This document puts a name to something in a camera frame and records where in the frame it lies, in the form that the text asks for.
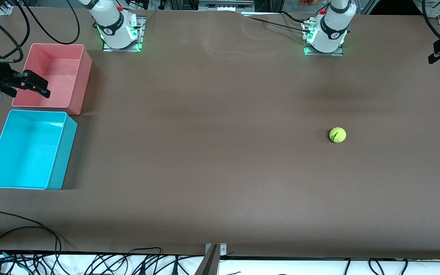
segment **cable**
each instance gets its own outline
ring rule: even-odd
[[[178,259],[178,261],[181,261],[181,260],[184,260],[184,259],[188,259],[188,258],[193,258],[193,257],[201,257],[201,256],[186,256],[186,257],[183,257],[183,258]],[[173,264],[173,263],[175,263],[175,262],[176,262],[176,260],[174,260],[174,261],[168,263],[167,265],[165,265],[165,266],[163,266],[162,268],[160,268],[159,270],[157,270],[157,272],[152,273],[152,275],[157,275],[157,274],[158,274],[159,272],[161,272],[164,268],[170,266],[171,264]]]
[[[318,14],[321,10],[323,10],[323,9],[325,9],[325,10],[327,10],[327,8],[328,8],[328,5],[330,5],[330,2],[329,3],[327,3],[327,5],[325,5],[325,6],[323,6],[323,7],[321,7],[317,12],[316,12],[316,14]]]
[[[191,9],[192,10],[196,10],[196,6],[194,5],[193,0],[188,0],[188,2],[189,2],[189,5],[190,5]]]
[[[344,269],[344,275],[347,275],[347,271],[349,270],[350,264],[351,264],[351,258],[348,258],[346,268]]]
[[[407,266],[408,266],[408,260],[407,259],[403,259],[403,261],[405,261],[405,265],[403,266],[403,269],[400,272],[400,275],[403,275],[405,273],[405,270],[407,270]]]
[[[288,12],[286,12],[286,11],[280,11],[279,13],[281,13],[281,14],[284,14],[284,15],[286,15],[286,16],[288,16],[291,20],[293,20],[293,21],[295,21],[295,22],[298,22],[298,23],[303,23],[303,20],[300,20],[300,19],[296,19],[295,17],[292,17],[291,16],[291,14],[289,14]]]
[[[378,274],[378,273],[372,268],[372,266],[371,266],[371,261],[375,261],[375,262],[377,263],[377,265],[378,265],[380,271],[381,271],[381,275],[385,275],[385,272],[383,271],[383,268],[382,268],[381,265],[379,264],[379,261],[377,261],[377,260],[375,260],[375,259],[369,259],[369,260],[368,260],[368,265],[370,266],[371,271],[373,271],[373,273],[374,273],[375,275],[380,275],[380,274]]]
[[[7,253],[5,253],[5,252],[2,252],[2,254],[3,254],[3,256],[5,256],[5,257],[9,257],[9,255],[8,255]],[[33,274],[33,272],[31,272],[31,270],[30,270],[28,267],[24,266],[24,265],[21,264],[21,263],[17,263],[16,260],[17,260],[17,258],[16,258],[16,255],[15,255],[15,263],[16,263],[20,268],[23,268],[26,272],[28,272],[28,275],[35,275],[35,274]],[[10,274],[12,269],[13,269],[13,266],[11,267],[10,271],[7,272],[7,274]]]
[[[137,26],[135,29],[143,28],[145,26],[145,24],[149,21],[149,19],[152,18],[152,16],[154,16],[155,12],[157,12],[157,10],[154,10],[154,12],[152,12],[152,14],[149,16],[149,18],[145,19],[145,22],[142,24],[142,26]]]
[[[81,34],[81,26],[79,24],[79,19],[77,18],[77,14],[76,11],[74,10],[74,8],[72,7],[71,3],[69,2],[69,0],[66,0],[66,2],[68,3],[70,9],[72,10],[72,14],[74,14],[74,18],[76,19],[76,23],[77,23],[77,34],[76,37],[71,41],[71,42],[62,42],[59,41],[57,39],[55,39],[45,28],[44,26],[42,26],[42,24],[40,23],[40,21],[38,21],[37,17],[35,16],[35,14],[33,14],[33,11],[30,9],[30,7],[28,6],[28,4],[26,3],[26,0],[21,0],[23,2],[23,5],[26,6],[26,9],[28,10],[28,12],[30,12],[31,16],[33,17],[33,19],[35,19],[35,21],[37,22],[38,26],[40,27],[40,29],[42,29],[42,31],[44,31],[44,33],[51,38],[52,40],[54,40],[55,42],[59,43],[59,44],[63,44],[63,45],[70,45],[73,44],[74,42],[77,41],[77,39],[79,38],[79,35]]]
[[[23,7],[19,4],[19,2],[17,0],[10,0],[10,2],[18,7],[19,11],[23,15],[23,19],[25,19],[26,34],[25,34],[25,37],[23,38],[23,40],[21,41],[21,43],[19,44],[19,47],[23,47],[23,45],[25,45],[26,41],[28,40],[28,37],[30,36],[30,21],[28,21],[28,16],[26,16],[26,13],[23,10]],[[7,58],[8,56],[14,54],[17,50],[18,50],[18,47],[14,48],[13,50],[11,50],[11,52],[5,54],[2,57]]]
[[[184,267],[180,264],[179,261],[178,261],[178,266],[184,271],[184,273],[186,273],[186,275],[190,275],[190,274],[184,269]]]
[[[129,251],[129,254],[132,253],[132,252],[134,252],[134,251],[139,251],[139,250],[152,250],[152,249],[159,249],[159,254],[164,254],[164,250],[163,250],[162,248],[160,248],[160,247],[134,248],[134,249],[131,249],[131,250]]]
[[[53,272],[54,272],[55,265],[58,262],[59,254],[62,251],[62,242],[61,242],[60,237],[53,230],[51,230],[50,228],[44,226],[43,223],[40,223],[38,221],[35,221],[35,220],[32,220],[32,219],[28,219],[28,218],[25,218],[25,217],[22,217],[22,216],[19,216],[19,215],[16,215],[16,214],[11,214],[11,213],[8,213],[8,212],[4,212],[4,211],[0,211],[0,214],[4,214],[4,215],[7,215],[7,216],[12,216],[12,217],[17,217],[17,218],[20,218],[22,220],[30,221],[32,223],[36,223],[37,225],[39,225],[39,226],[22,226],[22,227],[19,227],[19,228],[14,228],[14,229],[9,230],[8,232],[4,233],[3,235],[1,235],[0,239],[2,237],[4,237],[5,235],[13,232],[13,231],[21,230],[23,228],[42,228],[42,229],[44,229],[45,231],[47,231],[48,233],[50,233],[51,235],[53,235],[55,237],[54,254],[55,254],[56,262],[54,263],[54,265],[53,265],[53,267],[52,267],[52,269],[50,271],[50,274],[52,275]]]
[[[274,22],[271,22],[271,21],[266,21],[266,20],[263,20],[263,19],[254,18],[254,17],[251,17],[251,16],[249,16],[249,18],[257,20],[257,21],[261,21],[261,22],[264,22],[264,23],[268,23],[268,24],[272,24],[272,25],[276,25],[276,26],[281,26],[281,27],[288,28],[288,29],[298,30],[298,31],[301,31],[301,32],[310,32],[307,29],[294,28],[294,27],[283,25],[283,24],[278,24],[278,23],[274,23]]]
[[[435,36],[437,36],[440,39],[440,33],[437,32],[437,30],[434,28],[434,26],[431,24],[431,21],[427,17],[427,11],[425,9],[425,0],[422,0],[422,14],[424,16],[424,20],[431,29],[431,31],[434,33]]]
[[[19,57],[17,59],[13,59],[13,61],[9,61],[9,63],[18,63],[19,61],[23,60],[23,51],[21,50],[21,47],[19,46],[18,42],[11,36],[11,34],[8,33],[8,31],[3,28],[3,26],[0,25],[0,30],[5,33],[5,35],[13,42],[16,46],[16,49],[18,49]]]

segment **metal bracket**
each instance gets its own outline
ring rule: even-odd
[[[208,250],[213,244],[206,244],[205,246],[205,253],[208,253]],[[220,256],[227,255],[227,244],[218,244],[220,245]]]
[[[221,245],[226,246],[226,244],[207,244],[206,255],[201,260],[194,275],[217,275],[218,264],[220,263],[220,252],[222,251]]]
[[[0,7],[0,15],[10,15],[12,11],[13,6],[7,1]]]

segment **black cable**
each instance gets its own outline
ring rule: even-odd
[[[283,24],[278,24],[278,23],[274,23],[274,22],[271,22],[271,21],[266,21],[266,20],[263,20],[263,19],[254,18],[252,16],[249,16],[249,18],[257,20],[257,21],[261,21],[261,22],[264,22],[264,23],[268,23],[268,24],[272,24],[272,25],[276,25],[276,26],[281,26],[281,27],[288,28],[288,29],[298,30],[298,31],[301,31],[301,32],[310,32],[307,29],[294,28],[294,27],[283,25]]]
[[[321,10],[323,10],[323,9],[325,9],[325,10],[327,10],[327,8],[328,8],[328,5],[330,5],[330,2],[329,3],[327,3],[327,5],[325,5],[325,6],[323,6],[323,7],[321,7],[317,12],[316,12],[316,14],[318,14]]]
[[[351,264],[351,258],[348,258],[346,268],[344,269],[344,275],[347,275],[347,271],[349,270],[350,264]]]
[[[179,261],[178,261],[178,266],[184,271],[184,273],[185,273],[186,275],[190,275],[190,274],[184,269],[184,267],[180,264]]]
[[[189,2],[189,5],[190,5],[191,9],[192,10],[196,10],[196,6],[194,5],[193,0],[188,0],[188,2]]]
[[[158,255],[157,256],[157,258],[154,260],[154,261],[150,261],[150,265],[148,265],[148,266],[146,266],[145,267],[145,270],[147,270],[148,268],[150,268],[154,263],[155,263],[155,267],[154,267],[154,272],[152,273],[152,274],[154,274],[155,273],[155,271],[157,270],[157,264],[159,263],[159,260],[161,260],[161,259],[164,259],[165,257],[167,257],[167,256],[160,256],[160,255]]]
[[[164,250],[163,250],[162,248],[160,248],[160,247],[143,247],[143,248],[134,248],[134,249],[131,249],[131,250],[129,251],[129,254],[132,253],[132,252],[134,252],[134,251],[140,251],[140,250],[153,250],[153,249],[158,249],[158,250],[159,250],[159,254],[164,254]]]
[[[184,259],[188,259],[188,258],[193,258],[193,257],[201,257],[201,256],[186,256],[186,257],[183,257],[183,258],[178,259],[178,261],[181,261],[181,260],[184,260]],[[172,261],[172,262],[166,264],[165,266],[163,266],[162,268],[160,268],[159,270],[157,270],[157,272],[154,272],[152,275],[157,275],[157,274],[158,274],[159,272],[161,272],[164,268],[170,266],[171,264],[173,264],[173,263],[175,263],[175,262],[176,262],[176,260],[174,260],[174,261]]]
[[[114,274],[113,272],[115,272],[115,271],[117,271],[118,269],[120,269],[120,267],[123,265],[124,261],[126,261],[127,257],[128,257],[128,256],[124,256],[124,255],[122,255],[122,257],[121,257],[120,259],[118,259],[117,261],[115,261],[114,263],[112,263],[110,266],[108,266],[107,263],[105,263],[106,269],[105,269],[103,272],[101,272],[100,275],[105,275],[105,272],[108,271],[108,270],[109,270],[109,271],[112,273],[112,275],[113,275],[113,274]],[[122,263],[121,263],[121,264],[120,264],[115,270],[112,270],[112,267],[113,267],[115,264],[119,263],[120,261],[121,261]]]
[[[74,10],[74,8],[72,7],[71,3],[69,2],[69,0],[66,0],[66,2],[68,3],[70,9],[72,10],[72,14],[74,14],[74,18],[76,19],[76,23],[77,23],[77,34],[76,37],[71,41],[71,42],[62,42],[59,41],[57,39],[55,39],[45,28],[44,26],[42,26],[42,24],[40,23],[40,21],[38,21],[37,17],[35,16],[35,14],[33,14],[33,11],[30,9],[30,7],[28,6],[28,4],[26,3],[26,0],[21,0],[23,2],[23,5],[26,6],[26,9],[28,10],[28,12],[30,12],[31,16],[33,17],[33,19],[35,19],[35,22],[37,22],[38,26],[40,27],[40,29],[42,29],[42,31],[44,31],[44,33],[51,38],[52,40],[54,40],[55,42],[62,44],[62,45],[70,45],[73,44],[74,42],[77,41],[77,39],[79,38],[79,35],[81,34],[81,26],[79,24],[79,19],[77,18],[77,14],[76,11]]]
[[[13,261],[13,264],[11,265],[11,267],[9,268],[9,270],[6,272],[6,275],[11,275],[11,272],[13,271],[13,268],[15,267],[15,265],[16,265],[16,256],[15,256],[15,259],[14,259],[14,261]]]
[[[56,262],[57,262],[57,260],[59,258],[59,254],[62,251],[62,242],[61,242],[60,237],[53,230],[51,230],[50,228],[44,226],[43,223],[40,223],[40,222],[32,220],[32,219],[25,218],[23,216],[19,216],[19,215],[16,215],[16,214],[11,214],[11,213],[4,212],[4,211],[0,211],[0,214],[4,214],[4,215],[7,215],[7,216],[12,216],[12,217],[17,217],[17,218],[20,218],[20,219],[25,220],[25,221],[30,221],[32,223],[36,223],[37,225],[40,226],[40,228],[44,229],[45,231],[47,231],[48,233],[53,235],[55,237],[54,254],[55,254],[55,258],[56,258]],[[14,229],[9,230],[8,232],[4,233],[3,235],[1,235],[0,239],[2,237],[4,237],[5,235],[13,232],[13,231],[20,230],[20,229],[23,229],[23,228],[33,228],[33,227],[31,227],[31,226],[23,226],[23,227],[20,227],[20,228],[14,228]],[[53,270],[54,270],[56,262],[54,263],[54,266],[51,269],[51,272],[50,272],[51,275],[53,274]]]
[[[373,273],[376,274],[376,275],[380,275],[380,274],[378,274],[378,273],[372,268],[372,266],[371,266],[371,261],[375,261],[375,262],[377,263],[377,265],[378,265],[380,271],[381,271],[381,275],[385,275],[385,272],[383,271],[383,268],[382,268],[381,265],[379,264],[379,261],[377,261],[377,260],[375,260],[375,259],[369,259],[369,260],[368,260],[368,265],[370,266],[371,271],[373,271]]]
[[[8,33],[8,31],[3,28],[3,26],[0,25],[0,30],[5,33],[5,35],[15,44],[15,47],[18,49],[19,57],[17,59],[13,59],[11,63],[18,63],[19,61],[23,60],[23,51],[21,50],[21,47],[19,46],[18,42],[11,36],[11,34]]]
[[[113,258],[113,257],[114,257],[114,255],[111,255],[110,257],[108,257],[108,258],[104,259],[103,261],[101,261],[100,264],[98,264],[97,266],[95,266],[94,268],[91,269],[91,271],[89,272],[89,275],[93,274],[93,272],[96,270],[96,268],[98,268],[100,265],[102,265],[105,261],[107,261],[107,260],[109,260],[109,259],[111,259],[111,258]]]
[[[407,270],[407,266],[408,266],[408,260],[407,259],[403,259],[403,261],[405,261],[405,265],[403,266],[403,269],[400,272],[400,275],[403,275],[405,273],[405,270]]]
[[[25,10],[23,10],[23,7],[19,4],[19,2],[17,0],[10,0],[10,2],[18,7],[19,11],[23,15],[23,19],[25,19],[26,34],[25,34],[25,37],[23,38],[23,40],[19,44],[19,47],[23,47],[23,45],[25,45],[26,41],[28,40],[28,37],[30,36],[30,21],[28,21],[28,16],[26,16]],[[18,47],[14,48],[13,50],[11,50],[11,52],[5,54],[2,57],[7,58],[8,56],[14,54],[17,50],[18,50]]]
[[[431,24],[431,21],[429,21],[429,18],[427,17],[427,11],[425,9],[425,0],[422,0],[422,14],[424,16],[424,20],[431,29],[431,31],[434,33],[435,36],[437,36],[440,39],[440,33],[437,32],[437,30],[434,28],[434,26]]]
[[[281,14],[284,14],[284,15],[286,15],[286,16],[288,16],[291,20],[293,20],[293,21],[295,21],[295,22],[303,23],[303,20],[296,19],[295,17],[292,17],[291,14],[289,14],[289,13],[286,12],[286,11],[280,11],[280,13],[281,13]]]
[[[139,272],[139,271],[140,271],[139,274],[145,274],[145,270],[146,270],[145,265],[148,263],[151,263],[154,260],[153,257],[154,256],[152,256],[150,254],[145,256],[144,260],[139,265],[137,265],[137,267],[132,271],[131,275],[136,275],[137,272]]]
[[[38,275],[42,275],[40,273],[40,271],[38,270],[39,264],[41,264],[44,267],[45,275],[47,275],[47,269],[45,268],[45,266],[40,261],[40,260],[43,260],[44,257],[39,257],[37,254],[35,254],[35,252],[33,252],[31,250],[24,250],[24,251],[21,251],[21,257],[22,258],[23,258],[23,252],[29,252],[30,254],[33,255],[32,262],[33,262],[33,267],[35,268],[33,273],[37,273]]]

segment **pink bin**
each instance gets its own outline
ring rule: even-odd
[[[83,45],[32,44],[24,69],[49,82],[50,97],[18,89],[12,105],[79,115],[92,63]]]

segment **metal mounting plate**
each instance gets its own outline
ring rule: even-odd
[[[211,246],[212,244],[206,244],[205,254],[206,252],[208,252],[208,249],[210,249]],[[220,244],[220,256],[225,256],[225,255],[227,255],[227,244]]]

